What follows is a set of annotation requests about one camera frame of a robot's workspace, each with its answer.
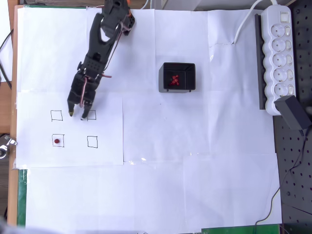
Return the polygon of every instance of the socket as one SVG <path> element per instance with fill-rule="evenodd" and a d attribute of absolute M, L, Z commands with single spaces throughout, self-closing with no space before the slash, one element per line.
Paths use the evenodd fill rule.
<path fill-rule="evenodd" d="M 272 41 L 272 48 L 276 52 L 283 52 L 285 50 L 285 48 L 286 48 L 286 43 L 282 39 L 275 39 L 275 40 Z"/>
<path fill-rule="evenodd" d="M 273 63 L 275 66 L 278 66 L 278 67 L 285 66 L 286 56 L 281 53 L 273 55 Z"/>
<path fill-rule="evenodd" d="M 283 68 L 277 68 L 273 72 L 273 76 L 278 82 L 284 82 L 287 79 L 287 72 Z"/>
<path fill-rule="evenodd" d="M 272 26 L 271 32 L 273 36 L 281 38 L 285 34 L 285 27 L 281 24 L 275 24 Z"/>
<path fill-rule="evenodd" d="M 274 92 L 280 97 L 286 96 L 288 93 L 288 87 L 283 83 L 278 83 L 274 86 Z"/>

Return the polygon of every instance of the power switch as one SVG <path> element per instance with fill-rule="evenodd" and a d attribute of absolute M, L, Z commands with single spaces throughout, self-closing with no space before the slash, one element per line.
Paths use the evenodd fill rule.
<path fill-rule="evenodd" d="M 281 23 L 290 23 L 288 12 L 280 12 L 280 15 L 281 15 Z"/>

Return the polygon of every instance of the red object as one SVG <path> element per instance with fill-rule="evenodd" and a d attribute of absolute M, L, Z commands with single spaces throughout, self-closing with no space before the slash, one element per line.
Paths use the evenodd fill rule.
<path fill-rule="evenodd" d="M 179 75 L 172 76 L 172 81 L 169 85 L 179 85 Z"/>

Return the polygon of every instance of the perforated panel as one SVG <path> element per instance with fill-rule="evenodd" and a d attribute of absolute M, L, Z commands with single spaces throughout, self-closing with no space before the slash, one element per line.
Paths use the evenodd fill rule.
<path fill-rule="evenodd" d="M 312 1 L 297 0 L 291 4 L 293 49 L 297 98 L 312 106 Z M 304 138 L 292 131 L 281 116 L 273 117 L 275 148 L 280 182 L 299 153 Z M 310 131 L 300 166 L 286 176 L 281 187 L 282 215 L 285 228 L 293 234 L 312 233 L 312 131 Z"/>

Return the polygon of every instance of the green board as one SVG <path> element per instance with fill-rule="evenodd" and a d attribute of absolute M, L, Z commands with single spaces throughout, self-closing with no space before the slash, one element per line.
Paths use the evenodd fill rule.
<path fill-rule="evenodd" d="M 17 225 L 26 223 L 27 170 L 19 170 L 18 217 Z"/>
<path fill-rule="evenodd" d="M 257 225 L 256 234 L 279 234 L 279 225 Z M 243 227 L 207 228 L 201 230 L 202 234 L 254 234 L 254 225 Z"/>

